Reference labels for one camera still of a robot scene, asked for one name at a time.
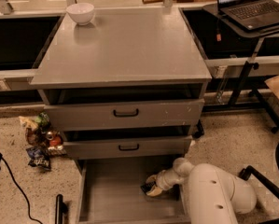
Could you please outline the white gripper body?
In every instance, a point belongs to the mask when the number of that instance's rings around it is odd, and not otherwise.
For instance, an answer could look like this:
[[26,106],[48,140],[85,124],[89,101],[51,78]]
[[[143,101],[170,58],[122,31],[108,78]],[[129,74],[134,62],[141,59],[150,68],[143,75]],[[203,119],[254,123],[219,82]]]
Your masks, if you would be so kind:
[[178,179],[178,174],[173,169],[162,170],[157,174],[156,184],[160,189],[171,189]]

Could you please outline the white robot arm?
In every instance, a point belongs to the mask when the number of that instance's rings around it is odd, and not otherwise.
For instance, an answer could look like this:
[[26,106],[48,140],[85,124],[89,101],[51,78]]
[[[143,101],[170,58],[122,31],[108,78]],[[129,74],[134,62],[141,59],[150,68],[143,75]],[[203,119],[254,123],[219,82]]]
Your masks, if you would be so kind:
[[185,185],[191,224],[238,224],[236,215],[250,213],[257,204],[251,185],[212,164],[193,165],[177,158],[168,170],[147,178],[141,190],[160,196],[174,185]]

